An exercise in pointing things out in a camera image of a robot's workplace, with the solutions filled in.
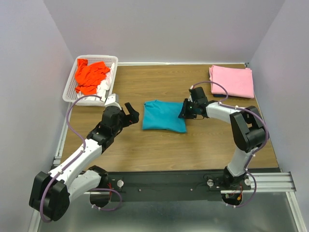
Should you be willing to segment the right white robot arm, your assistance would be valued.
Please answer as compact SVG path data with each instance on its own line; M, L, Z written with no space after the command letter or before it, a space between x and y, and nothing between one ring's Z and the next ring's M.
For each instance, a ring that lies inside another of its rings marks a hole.
M179 118L214 118L231 125L236 149L232 160L224 168L221 183L234 189L244 179L247 167L256 151L268 141L269 133L257 107L246 108L209 101L202 87L190 88L190 97L183 101Z

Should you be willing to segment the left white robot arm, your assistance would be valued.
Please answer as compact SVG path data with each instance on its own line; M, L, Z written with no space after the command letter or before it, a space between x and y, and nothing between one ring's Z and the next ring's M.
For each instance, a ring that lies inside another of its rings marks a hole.
M113 144L123 128L138 123L139 112L128 102L125 107L127 114L117 102L107 104L102 120L82 139L81 146L56 168L35 176L29 206L40 213L43 222L59 220L71 201L86 191L106 188L101 169L81 171Z

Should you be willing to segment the teal polo shirt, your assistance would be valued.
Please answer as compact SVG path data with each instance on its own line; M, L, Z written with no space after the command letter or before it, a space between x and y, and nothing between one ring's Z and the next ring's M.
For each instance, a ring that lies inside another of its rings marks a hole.
M144 103L143 130L168 130L186 133L183 118L178 118L183 104L180 102L146 101Z

